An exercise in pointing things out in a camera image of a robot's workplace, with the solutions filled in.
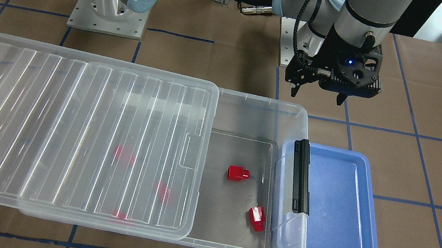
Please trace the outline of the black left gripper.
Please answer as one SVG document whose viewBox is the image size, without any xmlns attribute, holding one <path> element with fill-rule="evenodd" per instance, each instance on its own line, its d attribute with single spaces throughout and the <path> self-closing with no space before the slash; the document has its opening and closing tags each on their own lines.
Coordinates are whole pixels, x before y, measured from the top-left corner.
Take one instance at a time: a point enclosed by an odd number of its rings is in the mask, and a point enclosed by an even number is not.
<svg viewBox="0 0 442 248">
<path fill-rule="evenodd" d="M 338 93 L 337 106 L 349 96 L 371 99 L 382 91 L 382 56 L 380 45 L 365 52 L 340 39 L 325 39 L 313 57 L 300 50 L 285 69 L 285 80 L 292 85 L 290 96 L 296 97 L 302 85 L 317 82 L 320 88 Z"/>
</svg>

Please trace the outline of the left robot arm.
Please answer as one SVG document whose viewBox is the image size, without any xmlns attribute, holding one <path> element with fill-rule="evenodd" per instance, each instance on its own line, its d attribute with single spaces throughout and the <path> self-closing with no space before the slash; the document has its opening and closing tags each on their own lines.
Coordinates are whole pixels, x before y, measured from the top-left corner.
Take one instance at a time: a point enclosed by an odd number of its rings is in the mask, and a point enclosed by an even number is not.
<svg viewBox="0 0 442 248">
<path fill-rule="evenodd" d="M 272 12 L 294 20 L 293 56 L 285 68 L 291 97 L 317 83 L 337 94 L 371 99 L 383 89 L 382 41 L 413 0 L 272 0 Z"/>
</svg>

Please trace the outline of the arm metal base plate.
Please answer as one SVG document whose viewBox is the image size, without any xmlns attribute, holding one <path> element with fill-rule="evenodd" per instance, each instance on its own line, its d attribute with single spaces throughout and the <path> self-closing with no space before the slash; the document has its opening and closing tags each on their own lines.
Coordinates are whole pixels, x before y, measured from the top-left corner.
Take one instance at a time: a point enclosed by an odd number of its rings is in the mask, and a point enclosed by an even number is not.
<svg viewBox="0 0 442 248">
<path fill-rule="evenodd" d="M 292 57 L 294 57 L 293 32 L 295 20 L 293 18 L 282 17 L 280 23 L 279 66 L 287 67 Z M 307 55 L 313 57 L 319 51 L 323 40 L 325 40 L 325 38 L 318 36 L 315 30 L 307 25 L 306 22 L 300 21 L 297 32 L 298 50 L 303 50 Z"/>
<path fill-rule="evenodd" d="M 150 11 L 137 13 L 120 0 L 78 0 L 67 26 L 82 31 L 141 40 Z"/>
</svg>

